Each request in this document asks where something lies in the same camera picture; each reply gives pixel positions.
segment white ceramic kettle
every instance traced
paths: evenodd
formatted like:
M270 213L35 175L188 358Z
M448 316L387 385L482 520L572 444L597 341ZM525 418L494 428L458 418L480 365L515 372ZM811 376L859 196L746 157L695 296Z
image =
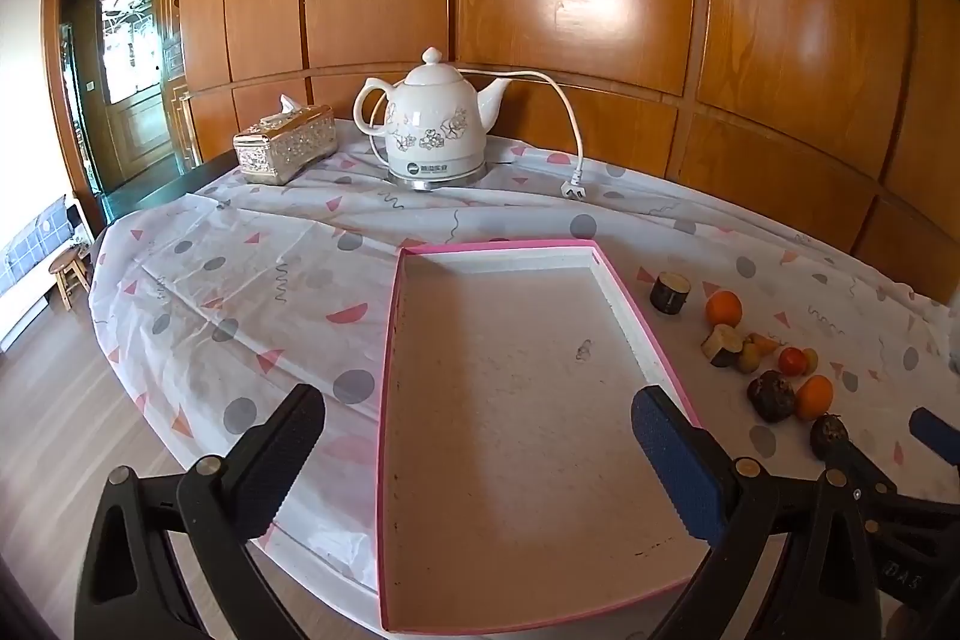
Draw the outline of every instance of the white ceramic kettle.
M357 128L384 137L390 171L406 180L455 180L480 170L487 132L511 82L498 77L478 93L440 57L435 47L427 49L424 64L395 86L369 77L353 102ZM378 90L387 95L387 114L383 125L372 126L363 119L363 102Z

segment screw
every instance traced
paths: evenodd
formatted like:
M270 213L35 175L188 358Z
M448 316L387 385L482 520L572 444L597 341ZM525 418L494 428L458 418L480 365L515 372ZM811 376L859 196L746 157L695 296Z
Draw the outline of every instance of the screw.
M220 461L219 456L204 456L197 462L197 474L204 475L205 477L216 475L220 472L221 464L222 461Z
M107 480L109 480L111 485L120 485L120 483L127 480L128 477L130 477L129 467L116 467L107 475Z
M843 488L847 484L847 476L839 469L827 470L827 482L837 488Z
M760 465L752 458L738 458L736 471L743 477L757 477L760 475Z

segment white power cord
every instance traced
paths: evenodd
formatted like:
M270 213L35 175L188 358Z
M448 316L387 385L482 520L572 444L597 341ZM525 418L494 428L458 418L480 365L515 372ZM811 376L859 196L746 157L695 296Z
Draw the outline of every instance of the white power cord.
M563 194L565 199L578 199L583 201L587 198L587 190L580 184L581 180L584 177L584 140L580 136L580 126L577 124L577 116L573 112L573 107L570 106L570 101L566 97L566 94L560 88L553 78L546 76L546 74L541 73L540 71L483 71L481 68L458 68L460 73L465 74L483 74L483 76L488 77L539 77L547 83L551 88L553 88L558 95L560 95L560 100L563 101L563 106L565 106L566 114L570 118L570 127L573 128L573 136L577 140L577 166L574 167L573 176L570 179L563 182L563 186L560 187L560 193ZM403 80L397 81L394 83L394 87L400 85ZM381 102L386 98L386 94L382 94L377 100L376 104L373 105L373 114L371 114L371 121L376 117L376 112L380 108ZM376 160L381 162L385 167L389 168L390 164L380 157L380 151L377 150L376 144L373 141L373 137L370 138L370 146L373 148L373 155L376 155Z

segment white tray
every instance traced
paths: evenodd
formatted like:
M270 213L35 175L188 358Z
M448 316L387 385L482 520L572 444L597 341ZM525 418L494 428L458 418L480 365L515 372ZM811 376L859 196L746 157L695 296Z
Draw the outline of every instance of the white tray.
M403 251L380 417L384 629L546 626L684 581L706 547L632 435L645 384L698 424L595 242Z

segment doorway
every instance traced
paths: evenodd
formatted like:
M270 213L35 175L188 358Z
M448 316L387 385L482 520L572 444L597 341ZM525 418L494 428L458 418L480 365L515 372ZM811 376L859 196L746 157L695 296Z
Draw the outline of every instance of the doorway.
M102 225L200 161L180 101L176 1L56 0L55 76L51 26L44 27L64 159L80 200L85 194L96 205Z

